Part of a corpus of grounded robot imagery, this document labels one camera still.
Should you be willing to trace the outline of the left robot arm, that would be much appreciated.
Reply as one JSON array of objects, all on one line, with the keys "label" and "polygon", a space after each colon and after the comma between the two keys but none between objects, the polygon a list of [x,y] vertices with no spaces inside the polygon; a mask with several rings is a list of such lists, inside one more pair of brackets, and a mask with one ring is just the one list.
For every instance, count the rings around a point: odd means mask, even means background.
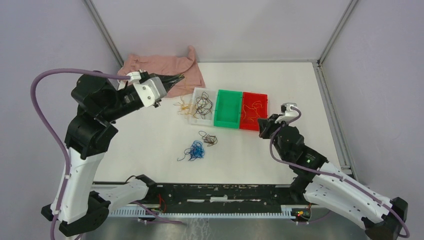
[{"label": "left robot arm", "polygon": [[183,75],[160,75],[138,70],[122,76],[121,89],[111,84],[112,76],[99,71],[78,69],[72,98],[77,113],[69,123],[64,142],[63,177],[54,201],[41,209],[66,237],[79,239],[96,230],[109,213],[133,202],[152,203],[158,196],[157,184],[145,175],[105,190],[92,190],[98,166],[118,133],[116,120],[141,108],[159,107]]}]

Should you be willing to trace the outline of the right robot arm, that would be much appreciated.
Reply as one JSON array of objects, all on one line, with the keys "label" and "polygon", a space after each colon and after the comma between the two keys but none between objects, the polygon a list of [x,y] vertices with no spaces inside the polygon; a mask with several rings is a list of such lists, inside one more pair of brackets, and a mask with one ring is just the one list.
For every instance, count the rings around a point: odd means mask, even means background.
[{"label": "right robot arm", "polygon": [[271,157],[288,165],[297,177],[289,189],[295,204],[307,201],[343,216],[371,240],[409,238],[408,203],[385,197],[342,172],[325,156],[304,143],[297,127],[277,123],[277,114],[259,118],[259,137],[269,139]]}]

